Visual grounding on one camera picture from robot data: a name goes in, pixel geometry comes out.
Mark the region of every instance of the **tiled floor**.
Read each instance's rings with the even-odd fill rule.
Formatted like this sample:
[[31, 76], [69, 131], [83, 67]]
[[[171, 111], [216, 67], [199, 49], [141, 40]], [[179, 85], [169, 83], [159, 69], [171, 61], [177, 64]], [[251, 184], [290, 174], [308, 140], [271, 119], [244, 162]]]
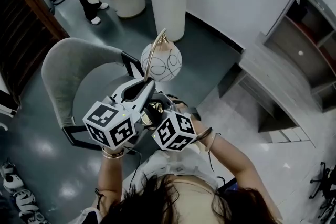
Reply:
[[[240, 86], [233, 87], [222, 98], [215, 88], [199, 105], [202, 122], [221, 132], [229, 142], [242, 150], [256, 166], [274, 202], [279, 207], [285, 223], [302, 220], [319, 223], [318, 209], [324, 201], [321, 193], [308, 199], [315, 185], [310, 179], [319, 175], [320, 162], [336, 165], [336, 112], [327, 114], [331, 128], [323, 137], [323, 146], [314, 148], [309, 141], [269, 144], [258, 133], [258, 103]], [[228, 182], [233, 175], [212, 156], [217, 176]], [[128, 189], [130, 175], [123, 182]]]
[[[112, 0], [103, 1], [113, 4]], [[71, 37], [114, 46], [140, 58], [143, 49], [156, 37], [151, 1], [146, 0], [146, 5], [144, 13], [127, 20], [119, 19], [112, 7], [101, 10], [102, 22], [94, 26], [85, 19], [78, 0], [66, 0], [57, 6], [56, 17]], [[183, 67], [174, 80], [158, 83], [157, 90], [176, 95], [189, 105], [199, 105], [240, 58], [229, 45], [189, 19], [185, 35], [176, 45], [183, 57]], [[93, 104], [88, 101], [125, 72], [124, 68], [113, 64], [93, 71], [78, 90], [84, 95], [77, 95], [74, 112], [79, 109], [85, 113]], [[0, 128], [0, 164], [7, 157], [16, 164], [50, 223], [67, 223], [92, 204], [101, 153], [72, 147], [68, 142], [57, 123], [40, 68], [21, 98], [22, 108], [8, 126], [8, 132]], [[80, 125], [81, 117], [75, 115], [75, 120]], [[76, 137], [85, 140], [82, 137], [88, 138], [88, 134], [78, 133]], [[144, 160], [158, 147], [151, 137], [143, 139], [138, 146]], [[137, 156], [126, 155], [123, 175], [128, 176], [137, 165]]]

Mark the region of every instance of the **grey chair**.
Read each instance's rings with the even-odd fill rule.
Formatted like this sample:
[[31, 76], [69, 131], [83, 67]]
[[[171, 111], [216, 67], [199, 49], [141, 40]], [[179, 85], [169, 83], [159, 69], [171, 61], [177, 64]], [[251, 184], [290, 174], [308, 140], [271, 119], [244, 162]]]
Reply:
[[44, 85], [54, 107], [58, 124], [73, 146], [101, 150], [101, 146], [97, 144], [74, 138], [74, 133], [87, 131], [87, 129], [85, 125], [76, 126], [72, 108], [81, 83], [93, 70], [107, 63], [123, 65], [128, 73], [128, 75], [106, 82], [110, 94], [122, 83], [134, 79], [131, 63], [144, 76], [140, 62], [124, 51], [78, 38], [66, 38], [55, 44], [43, 62]]

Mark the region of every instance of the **wrist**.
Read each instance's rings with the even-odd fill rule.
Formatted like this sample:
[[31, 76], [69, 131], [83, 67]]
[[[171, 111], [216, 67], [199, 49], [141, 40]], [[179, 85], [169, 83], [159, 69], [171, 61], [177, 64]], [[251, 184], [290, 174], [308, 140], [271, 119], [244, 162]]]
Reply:
[[123, 150], [123, 147], [118, 147], [116, 150], [112, 150], [108, 147], [103, 147], [104, 151], [110, 155], [120, 153]]
[[207, 137], [203, 138], [203, 139], [200, 139], [200, 142], [205, 146], [205, 147], [208, 147], [209, 143], [211, 142], [210, 140], [210, 135], [208, 135]]

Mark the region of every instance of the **shelf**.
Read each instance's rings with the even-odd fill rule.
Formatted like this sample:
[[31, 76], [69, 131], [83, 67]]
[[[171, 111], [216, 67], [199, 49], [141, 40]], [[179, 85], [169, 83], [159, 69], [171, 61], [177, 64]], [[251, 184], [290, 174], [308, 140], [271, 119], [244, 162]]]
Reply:
[[295, 25], [301, 33], [304, 34], [304, 36], [317, 48], [317, 42], [314, 40], [312, 34], [310, 33], [310, 30], [307, 26], [305, 26], [302, 23], [296, 23], [291, 18], [289, 18], [287, 15], [285, 15], [285, 18], [289, 20], [293, 25]]
[[333, 85], [334, 83], [336, 83], [336, 77], [334, 78], [329, 78], [327, 79], [324, 83], [314, 87], [314, 88], [311, 88], [311, 94], [317, 94], [319, 93], [320, 91], [323, 91], [325, 88], [328, 88], [329, 86]]
[[308, 0], [308, 2], [313, 5], [319, 13], [321, 13], [328, 23], [336, 29], [336, 16], [330, 10], [326, 3], [323, 0]]
[[334, 32], [332, 35], [327, 38], [324, 43], [321, 45], [321, 48], [325, 48], [333, 59], [333, 62], [336, 61], [336, 33]]
[[336, 108], [336, 87], [335, 84], [331, 84], [328, 87], [321, 90], [316, 99], [319, 102], [323, 112]]
[[280, 107], [269, 94], [250, 76], [245, 76], [239, 85], [246, 90], [270, 115], [275, 116], [275, 110]]
[[326, 61], [326, 63], [329, 65], [329, 67], [331, 68], [332, 72], [335, 74], [336, 76], [336, 62], [335, 60], [332, 59], [332, 57], [329, 55], [328, 51], [324, 48], [324, 47], [320, 47], [318, 48], [318, 44], [317, 42], [313, 39], [309, 28], [306, 27], [304, 24], [300, 24], [300, 23], [296, 23], [294, 22], [292, 19], [290, 19], [289, 17], [285, 16], [285, 18], [290, 21], [293, 25], [295, 25], [302, 34], [304, 34], [304, 36], [309, 40], [309, 42], [311, 44], [313, 44], [313, 46], [317, 49], [317, 51], [320, 53], [320, 55], [324, 58], [324, 60]]
[[218, 84], [218, 93], [221, 98], [226, 92], [228, 92], [234, 85], [238, 84], [246, 75], [238, 64], [234, 64], [229, 71], [222, 78]]
[[279, 131], [289, 128], [297, 127], [294, 121], [283, 111], [278, 111], [276, 118], [273, 118], [270, 114], [267, 115], [266, 119], [259, 128], [259, 133]]
[[287, 16], [268, 40], [265, 45], [287, 60], [293, 69], [300, 71], [302, 79], [308, 81], [310, 87], [324, 84], [325, 81], [330, 81], [329, 78], [336, 78], [307, 31]]
[[327, 34], [324, 38], [322, 38], [318, 43], [317, 43], [317, 47], [320, 48], [321, 46], [325, 45], [328, 40], [330, 38], [332, 38], [332, 36], [335, 34], [335, 30], [333, 30], [332, 32], [330, 32], [329, 34]]

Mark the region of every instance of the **grey floor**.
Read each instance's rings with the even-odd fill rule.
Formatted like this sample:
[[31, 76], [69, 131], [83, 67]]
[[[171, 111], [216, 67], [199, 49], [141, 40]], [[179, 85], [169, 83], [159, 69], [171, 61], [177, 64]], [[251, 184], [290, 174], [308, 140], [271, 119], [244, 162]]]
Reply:
[[[55, 16], [71, 37], [118, 47], [139, 58], [156, 37], [151, 1], [146, 0], [146, 5], [143, 14], [128, 20], [120, 20], [113, 8], [99, 11], [102, 23], [98, 26], [86, 21], [78, 0], [60, 4]], [[177, 95], [192, 106], [205, 99], [240, 57], [230, 46], [188, 19], [185, 35], [176, 45], [182, 53], [182, 69], [174, 80], [158, 84], [157, 89]], [[101, 154], [68, 143], [57, 124], [40, 69], [27, 85], [22, 109], [11, 121], [9, 131], [0, 132], [0, 141], [0, 161], [10, 157], [16, 164], [51, 223], [67, 223], [91, 205]], [[125, 177], [135, 169], [137, 161], [137, 156], [124, 158]]]

